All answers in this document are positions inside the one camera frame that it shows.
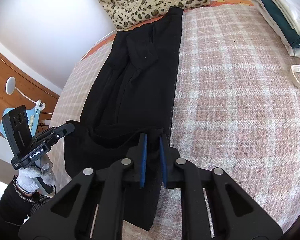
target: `white glove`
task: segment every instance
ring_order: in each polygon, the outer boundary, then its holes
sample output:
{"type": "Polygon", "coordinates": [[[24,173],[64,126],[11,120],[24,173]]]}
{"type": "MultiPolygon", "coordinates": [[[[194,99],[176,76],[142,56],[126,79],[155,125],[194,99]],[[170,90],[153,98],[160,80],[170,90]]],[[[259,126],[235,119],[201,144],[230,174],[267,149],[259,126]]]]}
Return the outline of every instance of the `white glove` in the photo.
{"type": "Polygon", "coordinates": [[[34,193],[39,186],[33,178],[41,177],[45,184],[54,186],[56,184],[56,177],[52,171],[52,162],[47,155],[42,156],[38,161],[36,161],[35,166],[29,166],[28,168],[20,168],[19,175],[17,178],[18,186],[29,194],[34,193]]]}

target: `white cord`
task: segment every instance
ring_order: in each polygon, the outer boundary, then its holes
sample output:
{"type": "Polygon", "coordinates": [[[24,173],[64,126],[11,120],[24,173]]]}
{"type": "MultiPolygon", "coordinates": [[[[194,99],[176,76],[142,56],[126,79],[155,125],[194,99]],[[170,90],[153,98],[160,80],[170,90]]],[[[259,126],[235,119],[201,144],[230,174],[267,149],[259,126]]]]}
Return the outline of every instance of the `white cord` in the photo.
{"type": "Polygon", "coordinates": [[[20,93],[21,95],[23,95],[25,98],[28,98],[31,102],[34,102],[34,101],[31,100],[29,97],[27,97],[24,93],[22,93],[17,87],[15,87],[15,89],[18,90],[19,93],[20,93]]]}
{"type": "Polygon", "coordinates": [[[8,221],[5,221],[6,223],[9,223],[9,224],[12,224],[12,225],[15,225],[17,227],[21,227],[20,225],[17,225],[17,224],[14,224],[14,223],[11,223],[11,222],[8,222],[8,221]]]}
{"type": "Polygon", "coordinates": [[[106,36],[104,36],[103,38],[101,38],[100,40],[98,40],[89,50],[86,54],[84,54],[84,56],[80,59],[83,60],[83,58],[90,52],[90,50],[92,50],[97,44],[99,44],[100,42],[104,41],[105,39],[109,38],[112,34],[117,33],[117,30],[114,30],[112,32],[110,32],[109,34],[107,34],[106,36]]]}

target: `wooden cabinet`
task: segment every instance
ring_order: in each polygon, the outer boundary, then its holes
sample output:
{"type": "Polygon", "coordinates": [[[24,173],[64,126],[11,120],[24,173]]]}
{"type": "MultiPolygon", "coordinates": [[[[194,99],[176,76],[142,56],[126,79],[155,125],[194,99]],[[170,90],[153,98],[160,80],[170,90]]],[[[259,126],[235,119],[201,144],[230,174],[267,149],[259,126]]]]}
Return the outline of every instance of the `wooden cabinet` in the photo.
{"type": "MultiPolygon", "coordinates": [[[[12,95],[6,93],[5,84],[7,79],[11,76],[15,77],[16,87],[26,96],[34,101],[40,99],[43,103],[46,103],[43,112],[53,113],[59,96],[23,73],[0,54],[0,121],[3,111],[6,108],[26,105],[27,109],[32,109],[35,106],[33,102],[24,98],[17,90],[15,90],[12,95]]],[[[51,119],[51,114],[40,114],[39,120],[44,119],[51,119]]]]}

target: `person's arm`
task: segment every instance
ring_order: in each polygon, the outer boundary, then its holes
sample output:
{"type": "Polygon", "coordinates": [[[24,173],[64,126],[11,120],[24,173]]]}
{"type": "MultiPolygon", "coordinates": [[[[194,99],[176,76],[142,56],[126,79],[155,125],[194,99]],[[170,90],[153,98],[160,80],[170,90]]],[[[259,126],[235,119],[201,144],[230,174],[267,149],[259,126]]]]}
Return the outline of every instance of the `person's arm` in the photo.
{"type": "Polygon", "coordinates": [[[14,178],[5,189],[0,199],[0,215],[6,223],[21,226],[34,203],[39,200],[39,193],[27,194],[17,186],[14,178]]]}

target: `bed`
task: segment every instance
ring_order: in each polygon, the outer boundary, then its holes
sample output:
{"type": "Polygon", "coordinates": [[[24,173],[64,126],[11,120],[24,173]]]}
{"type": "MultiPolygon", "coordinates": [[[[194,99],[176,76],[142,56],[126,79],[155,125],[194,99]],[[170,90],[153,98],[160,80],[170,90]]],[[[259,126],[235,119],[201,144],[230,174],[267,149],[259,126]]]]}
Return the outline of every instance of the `bed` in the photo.
{"type": "MultiPolygon", "coordinates": [[[[300,214],[300,89],[290,57],[249,1],[185,11],[170,145],[198,167],[223,168],[285,232],[300,214]]],[[[76,63],[51,126],[79,120],[114,36],[76,63]]],[[[49,152],[61,189],[63,140],[49,152]]],[[[149,232],[124,221],[122,239],[181,239],[180,191],[162,188],[149,232]]]]}

